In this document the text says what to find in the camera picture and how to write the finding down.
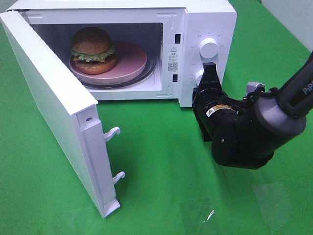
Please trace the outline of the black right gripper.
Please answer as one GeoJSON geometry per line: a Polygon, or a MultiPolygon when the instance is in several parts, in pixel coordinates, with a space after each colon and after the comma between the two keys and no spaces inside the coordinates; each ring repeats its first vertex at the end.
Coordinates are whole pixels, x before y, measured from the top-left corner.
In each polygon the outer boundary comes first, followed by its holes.
{"type": "Polygon", "coordinates": [[[204,142],[217,135],[232,135],[237,112],[222,101],[227,94],[222,90],[214,62],[203,63],[200,86],[193,89],[192,108],[204,142]]]}

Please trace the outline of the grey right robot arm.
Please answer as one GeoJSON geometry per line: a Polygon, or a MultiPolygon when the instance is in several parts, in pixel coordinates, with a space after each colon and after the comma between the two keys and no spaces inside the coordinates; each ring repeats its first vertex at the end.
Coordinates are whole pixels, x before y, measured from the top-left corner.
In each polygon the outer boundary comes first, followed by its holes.
{"type": "Polygon", "coordinates": [[[277,148],[301,134],[313,107],[313,60],[281,88],[250,82],[242,100],[230,98],[219,81],[216,65],[204,63],[192,108],[204,141],[219,165],[258,169],[277,148]]]}

